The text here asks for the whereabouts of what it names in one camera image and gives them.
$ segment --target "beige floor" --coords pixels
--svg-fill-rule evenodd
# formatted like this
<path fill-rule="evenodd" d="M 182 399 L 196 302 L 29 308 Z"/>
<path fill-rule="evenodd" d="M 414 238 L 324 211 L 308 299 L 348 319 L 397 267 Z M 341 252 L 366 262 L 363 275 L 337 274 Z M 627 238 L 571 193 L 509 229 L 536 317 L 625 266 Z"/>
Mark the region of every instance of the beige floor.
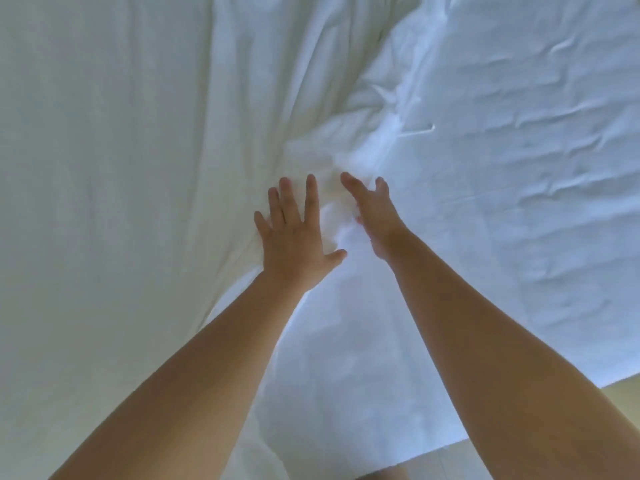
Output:
<path fill-rule="evenodd" d="M 606 387 L 604 392 L 640 428 L 640 374 Z M 389 471 L 367 480 L 492 480 L 468 440 L 414 458 L 404 464 L 404 470 L 404 477 Z"/>

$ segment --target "person's left hand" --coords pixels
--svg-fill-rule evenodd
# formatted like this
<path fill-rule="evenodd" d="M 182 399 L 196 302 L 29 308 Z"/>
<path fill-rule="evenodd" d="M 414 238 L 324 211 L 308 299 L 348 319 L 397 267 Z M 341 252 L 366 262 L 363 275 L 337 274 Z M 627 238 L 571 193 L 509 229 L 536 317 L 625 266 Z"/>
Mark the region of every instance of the person's left hand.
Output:
<path fill-rule="evenodd" d="M 280 179 L 279 193 L 269 189 L 269 207 L 271 226 L 260 212 L 254 215 L 264 247 L 264 273 L 283 286 L 309 291 L 347 256 L 345 250 L 323 252 L 316 177 L 307 177 L 304 221 L 288 178 Z"/>

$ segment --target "person's right hand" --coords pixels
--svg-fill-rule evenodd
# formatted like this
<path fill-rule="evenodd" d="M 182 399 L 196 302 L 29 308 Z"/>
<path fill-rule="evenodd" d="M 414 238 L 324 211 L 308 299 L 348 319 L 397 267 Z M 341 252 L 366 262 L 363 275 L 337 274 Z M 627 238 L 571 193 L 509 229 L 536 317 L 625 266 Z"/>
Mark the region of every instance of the person's right hand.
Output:
<path fill-rule="evenodd" d="M 389 197 L 389 186 L 382 177 L 376 179 L 376 190 L 367 190 L 356 177 L 343 172 L 340 181 L 356 199 L 360 217 L 356 220 L 364 226 L 371 239 L 373 250 L 381 259 L 387 259 L 387 249 L 393 239 L 407 232 Z"/>

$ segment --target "person's left arm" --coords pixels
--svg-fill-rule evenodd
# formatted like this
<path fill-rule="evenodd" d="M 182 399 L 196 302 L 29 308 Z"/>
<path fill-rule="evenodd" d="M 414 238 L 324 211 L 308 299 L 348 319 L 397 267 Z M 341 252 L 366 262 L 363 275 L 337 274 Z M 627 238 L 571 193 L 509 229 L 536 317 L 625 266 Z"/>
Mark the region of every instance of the person's left arm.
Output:
<path fill-rule="evenodd" d="M 218 478 L 284 326 L 302 295 L 345 258 L 325 255 L 317 184 L 305 218 L 291 181 L 269 190 L 271 225 L 256 212 L 264 271 L 130 395 L 51 480 Z"/>

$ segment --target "hand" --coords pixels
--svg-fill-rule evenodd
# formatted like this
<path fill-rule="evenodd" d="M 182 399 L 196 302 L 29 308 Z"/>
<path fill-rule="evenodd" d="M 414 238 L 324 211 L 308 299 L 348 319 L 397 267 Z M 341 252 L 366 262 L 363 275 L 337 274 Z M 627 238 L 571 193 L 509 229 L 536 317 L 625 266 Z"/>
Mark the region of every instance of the hand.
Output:
<path fill-rule="evenodd" d="M 307 177 L 304 221 L 288 178 L 280 179 L 280 193 L 269 189 L 269 207 L 271 226 L 260 212 L 254 215 L 264 247 L 264 273 L 282 286 L 309 291 L 347 256 L 344 250 L 323 252 L 316 177 Z"/>
<path fill-rule="evenodd" d="M 360 217 L 356 220 L 364 226 L 371 239 L 373 250 L 380 259 L 387 259 L 387 247 L 397 235 L 408 231 L 398 216 L 389 197 L 389 186 L 382 177 L 376 179 L 376 190 L 367 190 L 356 177 L 344 172 L 340 181 L 356 199 Z"/>

